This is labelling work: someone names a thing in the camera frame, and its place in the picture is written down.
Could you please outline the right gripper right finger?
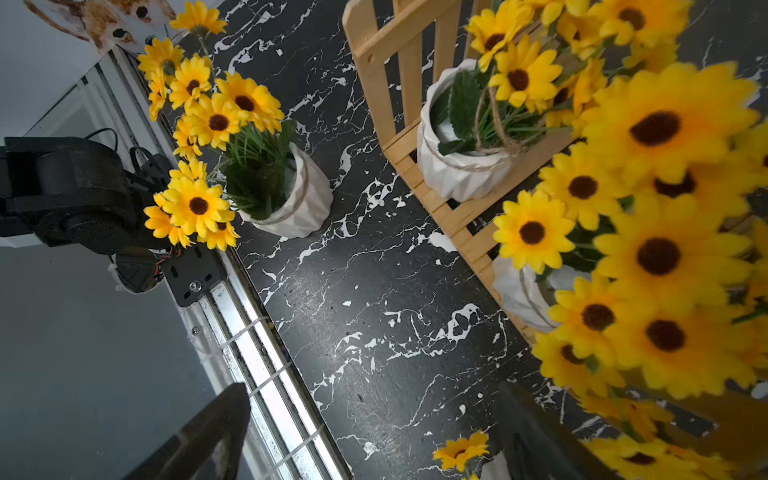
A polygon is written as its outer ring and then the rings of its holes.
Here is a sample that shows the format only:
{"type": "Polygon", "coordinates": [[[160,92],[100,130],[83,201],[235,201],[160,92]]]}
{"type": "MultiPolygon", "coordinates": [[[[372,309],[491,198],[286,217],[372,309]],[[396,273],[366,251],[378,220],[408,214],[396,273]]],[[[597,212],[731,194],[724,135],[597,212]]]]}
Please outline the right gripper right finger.
{"type": "Polygon", "coordinates": [[[504,382],[495,400],[499,439],[513,479],[616,479],[521,386],[504,382]]]}

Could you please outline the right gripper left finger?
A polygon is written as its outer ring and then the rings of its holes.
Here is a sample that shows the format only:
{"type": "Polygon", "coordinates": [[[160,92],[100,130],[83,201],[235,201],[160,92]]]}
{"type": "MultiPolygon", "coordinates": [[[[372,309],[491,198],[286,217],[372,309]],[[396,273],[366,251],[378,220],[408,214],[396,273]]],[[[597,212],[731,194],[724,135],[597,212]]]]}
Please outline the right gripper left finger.
{"type": "Polygon", "coordinates": [[[250,412],[246,386],[229,385],[126,477],[237,478],[250,412]]]}

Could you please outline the sunflower pot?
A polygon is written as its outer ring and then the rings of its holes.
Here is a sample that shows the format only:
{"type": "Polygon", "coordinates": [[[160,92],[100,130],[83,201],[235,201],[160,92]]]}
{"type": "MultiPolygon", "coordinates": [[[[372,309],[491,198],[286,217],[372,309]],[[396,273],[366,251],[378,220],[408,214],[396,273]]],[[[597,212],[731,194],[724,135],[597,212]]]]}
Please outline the sunflower pot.
{"type": "Polygon", "coordinates": [[[676,399],[767,376],[767,185],[758,84],[735,62],[672,62],[596,90],[580,139],[496,217],[495,287],[574,275],[543,312],[541,374],[584,396],[625,374],[676,399]],[[751,219],[745,232],[737,219],[751,219]]]}
{"type": "Polygon", "coordinates": [[[187,56],[168,39],[139,58],[150,117],[180,111],[173,138],[179,162],[168,186],[145,208],[154,237],[225,251],[239,239],[234,221],[281,238],[305,238],[331,213],[330,181],[294,141],[268,88],[236,72],[214,73],[209,53],[187,56]]]}
{"type": "Polygon", "coordinates": [[[602,22],[594,1],[497,1],[466,27],[475,60],[427,92],[417,164],[440,197],[490,193],[559,129],[578,132],[604,88],[602,22]]]}
{"type": "Polygon", "coordinates": [[[616,479],[732,479],[745,465],[736,461],[734,452],[721,450],[703,455],[678,445],[664,429],[670,420],[651,415],[667,412],[655,401],[611,397],[606,400],[613,407],[611,411],[600,410],[593,397],[580,403],[620,423],[623,434],[617,438],[580,441],[618,476],[616,479]]]}

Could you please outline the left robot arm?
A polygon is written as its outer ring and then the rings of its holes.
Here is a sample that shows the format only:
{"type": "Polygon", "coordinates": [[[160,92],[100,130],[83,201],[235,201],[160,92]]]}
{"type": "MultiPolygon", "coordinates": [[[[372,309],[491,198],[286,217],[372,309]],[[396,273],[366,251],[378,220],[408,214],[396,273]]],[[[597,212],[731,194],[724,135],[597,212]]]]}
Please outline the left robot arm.
{"type": "Polygon", "coordinates": [[[165,250],[145,208],[170,180],[171,162],[142,147],[117,151],[91,137],[8,137],[1,148],[1,244],[79,244],[101,255],[165,250]]]}

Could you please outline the wooden two-tier shelf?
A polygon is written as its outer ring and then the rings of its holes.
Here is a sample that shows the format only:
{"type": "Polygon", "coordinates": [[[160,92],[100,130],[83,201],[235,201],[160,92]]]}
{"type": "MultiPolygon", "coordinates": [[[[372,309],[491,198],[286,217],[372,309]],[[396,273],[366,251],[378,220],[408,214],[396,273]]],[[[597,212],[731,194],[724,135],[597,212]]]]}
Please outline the wooden two-tier shelf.
{"type": "Polygon", "coordinates": [[[458,110],[467,120],[457,126],[471,136],[468,154],[443,154],[438,124],[430,109],[457,74],[477,65],[478,54],[467,51],[454,59],[461,18],[459,1],[396,1],[394,16],[379,26],[370,1],[347,3],[342,25],[385,157],[450,237],[477,278],[529,344],[539,332],[554,329],[530,268],[492,259],[498,248],[497,227],[488,223],[477,233],[468,225],[486,212],[497,214],[504,197],[536,173],[571,142],[568,128],[553,129],[540,140],[520,143],[503,138],[499,148],[481,144],[479,112],[467,96],[458,110]]]}

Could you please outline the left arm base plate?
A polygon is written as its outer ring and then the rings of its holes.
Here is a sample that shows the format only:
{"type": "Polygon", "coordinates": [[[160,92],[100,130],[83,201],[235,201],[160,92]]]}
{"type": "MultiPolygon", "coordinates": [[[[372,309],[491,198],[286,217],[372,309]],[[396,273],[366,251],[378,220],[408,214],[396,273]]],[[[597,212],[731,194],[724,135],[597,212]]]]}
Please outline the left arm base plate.
{"type": "Polygon", "coordinates": [[[180,308],[198,302],[227,277],[220,255],[198,245],[162,259],[159,268],[180,308]]]}

